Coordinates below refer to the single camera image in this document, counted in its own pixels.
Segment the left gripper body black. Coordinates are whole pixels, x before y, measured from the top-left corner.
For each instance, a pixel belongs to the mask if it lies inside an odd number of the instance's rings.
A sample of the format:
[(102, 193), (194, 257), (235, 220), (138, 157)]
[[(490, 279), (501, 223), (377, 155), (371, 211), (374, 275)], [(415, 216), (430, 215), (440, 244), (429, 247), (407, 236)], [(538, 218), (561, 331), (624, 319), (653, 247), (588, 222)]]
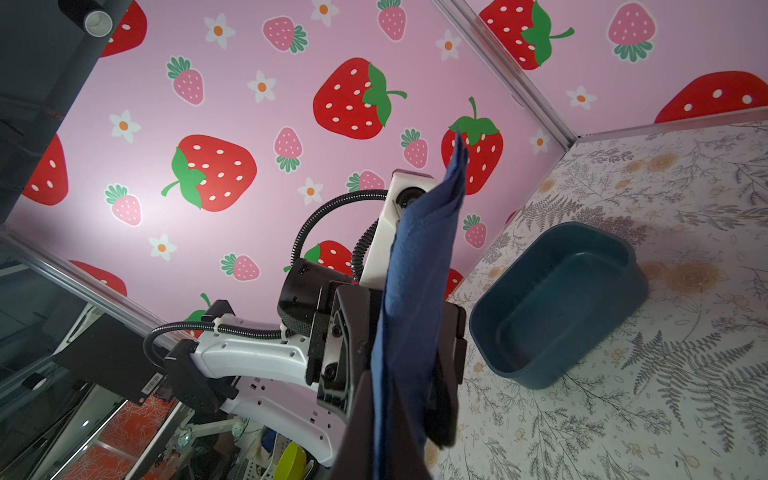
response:
[[(333, 297), (326, 311), (314, 315), (306, 379), (318, 384), (317, 403), (348, 422), (359, 390), (360, 378), (370, 371), (382, 293), (358, 285), (332, 282)], [(427, 389), (424, 430), (440, 447), (455, 444), (458, 420), (458, 386), (463, 381), (467, 351), (466, 311), (455, 304), (442, 305), (437, 353)]]

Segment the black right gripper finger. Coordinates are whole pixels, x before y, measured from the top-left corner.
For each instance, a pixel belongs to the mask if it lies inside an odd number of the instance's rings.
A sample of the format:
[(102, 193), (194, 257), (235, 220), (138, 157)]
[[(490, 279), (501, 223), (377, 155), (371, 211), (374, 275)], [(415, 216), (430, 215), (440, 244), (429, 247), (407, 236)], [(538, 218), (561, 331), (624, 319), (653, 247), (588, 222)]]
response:
[(376, 409), (370, 371), (360, 378), (349, 422), (329, 479), (381, 479), (376, 456)]

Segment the blue paper napkin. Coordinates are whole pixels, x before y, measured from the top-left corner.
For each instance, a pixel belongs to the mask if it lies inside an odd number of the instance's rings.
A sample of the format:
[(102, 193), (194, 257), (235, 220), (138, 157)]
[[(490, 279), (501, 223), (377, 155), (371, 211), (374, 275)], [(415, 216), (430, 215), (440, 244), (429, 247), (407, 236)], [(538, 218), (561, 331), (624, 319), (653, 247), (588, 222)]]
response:
[(469, 153), (455, 138), (444, 180), (408, 206), (391, 248), (372, 355), (373, 476), (390, 479), (394, 449), (426, 441), (424, 417)]

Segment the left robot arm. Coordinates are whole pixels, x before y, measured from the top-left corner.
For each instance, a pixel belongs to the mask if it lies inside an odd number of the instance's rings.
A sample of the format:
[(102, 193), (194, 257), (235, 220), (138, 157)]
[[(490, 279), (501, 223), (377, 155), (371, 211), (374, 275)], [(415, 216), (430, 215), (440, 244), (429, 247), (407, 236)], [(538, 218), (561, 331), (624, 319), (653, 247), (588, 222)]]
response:
[(300, 260), (278, 302), (277, 330), (239, 324), (219, 300), (163, 359), (174, 395), (199, 413), (255, 420), (305, 448), (334, 479), (425, 479), (424, 449), (396, 403), (389, 451), (374, 448), (371, 351), (382, 294)]

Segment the yellow-green object outside cell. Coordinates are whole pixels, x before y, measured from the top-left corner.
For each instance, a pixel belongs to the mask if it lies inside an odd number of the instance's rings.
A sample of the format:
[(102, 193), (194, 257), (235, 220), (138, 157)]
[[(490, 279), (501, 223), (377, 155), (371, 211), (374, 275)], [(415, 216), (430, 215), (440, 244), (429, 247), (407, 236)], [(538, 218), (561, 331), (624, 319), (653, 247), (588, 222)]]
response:
[(306, 452), (297, 443), (291, 442), (287, 445), (278, 461), (274, 479), (303, 480), (306, 465)]

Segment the dark teal plastic bin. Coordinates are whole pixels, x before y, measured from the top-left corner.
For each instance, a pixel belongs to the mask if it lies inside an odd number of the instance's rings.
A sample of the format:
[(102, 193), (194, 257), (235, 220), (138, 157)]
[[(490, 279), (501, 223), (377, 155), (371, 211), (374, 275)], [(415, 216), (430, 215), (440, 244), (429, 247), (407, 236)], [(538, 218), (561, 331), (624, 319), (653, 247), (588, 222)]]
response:
[(648, 291), (628, 241), (566, 222), (536, 238), (477, 301), (470, 333), (492, 372), (540, 390), (633, 314)]

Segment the aluminium corner post left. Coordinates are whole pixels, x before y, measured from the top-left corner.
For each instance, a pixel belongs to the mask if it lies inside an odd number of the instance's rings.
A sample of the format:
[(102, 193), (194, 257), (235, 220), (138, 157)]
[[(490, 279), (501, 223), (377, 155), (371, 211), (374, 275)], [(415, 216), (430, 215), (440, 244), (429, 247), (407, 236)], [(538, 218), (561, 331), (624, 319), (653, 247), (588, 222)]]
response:
[(519, 101), (523, 109), (535, 117), (561, 147), (568, 150), (577, 143), (577, 133), (546, 100), (466, 1), (436, 0), (434, 4)]

